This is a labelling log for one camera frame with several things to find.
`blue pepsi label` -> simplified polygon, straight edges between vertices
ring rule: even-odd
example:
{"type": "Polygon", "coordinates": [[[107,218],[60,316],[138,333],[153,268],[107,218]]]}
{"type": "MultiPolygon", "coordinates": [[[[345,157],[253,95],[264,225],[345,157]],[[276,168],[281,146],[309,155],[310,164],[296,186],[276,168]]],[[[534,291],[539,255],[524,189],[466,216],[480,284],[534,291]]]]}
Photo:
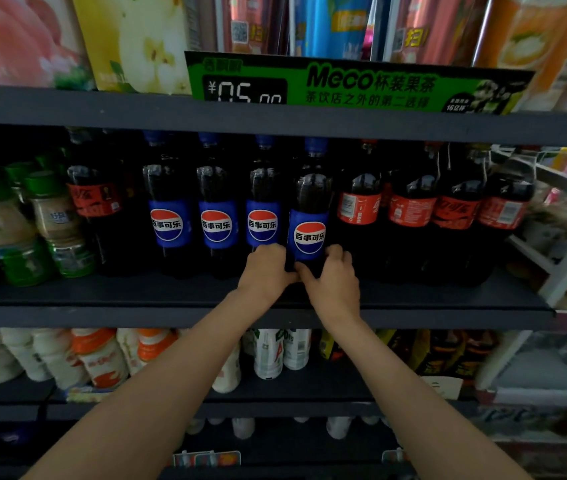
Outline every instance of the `blue pepsi label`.
{"type": "Polygon", "coordinates": [[[326,241],[327,214],[290,211],[288,249],[297,261],[310,261],[322,255],[326,241]]]}
{"type": "Polygon", "coordinates": [[[273,244],[279,238],[282,215],[279,202],[246,201],[246,241],[256,248],[261,244],[273,244]]]}
{"type": "Polygon", "coordinates": [[[226,249],[239,242],[237,206],[233,201],[199,202],[204,243],[210,249],[226,249]]]}
{"type": "Polygon", "coordinates": [[[189,244],[193,236],[188,201],[160,202],[149,200],[152,228],[157,244],[162,248],[180,248],[189,244]]]}
{"type": "Polygon", "coordinates": [[[295,55],[359,60],[372,0],[295,0],[295,55]]]}

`green promotional sign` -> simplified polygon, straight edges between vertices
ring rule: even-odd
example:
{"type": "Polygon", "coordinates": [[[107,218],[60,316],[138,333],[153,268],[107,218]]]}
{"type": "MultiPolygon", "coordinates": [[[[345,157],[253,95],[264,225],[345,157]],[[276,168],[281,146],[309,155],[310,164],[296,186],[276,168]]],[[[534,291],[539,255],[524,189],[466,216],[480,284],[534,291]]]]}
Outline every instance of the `green promotional sign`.
{"type": "Polygon", "coordinates": [[[195,99],[506,114],[534,72],[186,52],[195,99]]]}

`person's left hand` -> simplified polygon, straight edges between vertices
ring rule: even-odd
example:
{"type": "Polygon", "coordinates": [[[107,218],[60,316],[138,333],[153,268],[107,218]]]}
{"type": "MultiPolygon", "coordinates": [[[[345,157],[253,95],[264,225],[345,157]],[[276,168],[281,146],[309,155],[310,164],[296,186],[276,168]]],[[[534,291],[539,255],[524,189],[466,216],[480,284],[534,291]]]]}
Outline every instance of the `person's left hand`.
{"type": "Polygon", "coordinates": [[[288,285],[299,281],[299,274],[286,273],[284,264],[285,248],[282,245],[259,246],[248,255],[237,290],[254,299],[262,298],[264,306],[270,308],[288,285]]]}

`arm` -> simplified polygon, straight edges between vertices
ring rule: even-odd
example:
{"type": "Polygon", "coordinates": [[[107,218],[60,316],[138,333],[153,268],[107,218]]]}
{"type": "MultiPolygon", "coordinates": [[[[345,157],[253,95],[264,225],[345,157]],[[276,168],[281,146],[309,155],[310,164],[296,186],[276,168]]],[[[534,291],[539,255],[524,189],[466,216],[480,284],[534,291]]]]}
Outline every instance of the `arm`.
{"type": "Polygon", "coordinates": [[[351,358],[423,480],[530,480],[506,453],[401,362],[359,316],[352,256],[330,246],[320,279],[295,267],[321,322],[351,358]]]}
{"type": "Polygon", "coordinates": [[[23,478],[157,478],[241,335],[298,281],[284,261],[282,246],[259,246],[236,290],[96,405],[23,478]]]}

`price display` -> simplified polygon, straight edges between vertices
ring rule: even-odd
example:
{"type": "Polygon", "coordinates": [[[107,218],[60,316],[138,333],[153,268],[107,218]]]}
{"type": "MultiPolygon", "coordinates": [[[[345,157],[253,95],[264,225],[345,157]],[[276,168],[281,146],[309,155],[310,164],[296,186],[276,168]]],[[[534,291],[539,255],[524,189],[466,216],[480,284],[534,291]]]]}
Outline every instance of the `price display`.
{"type": "Polygon", "coordinates": [[[205,101],[287,104],[288,81],[271,77],[204,75],[205,101]]]}

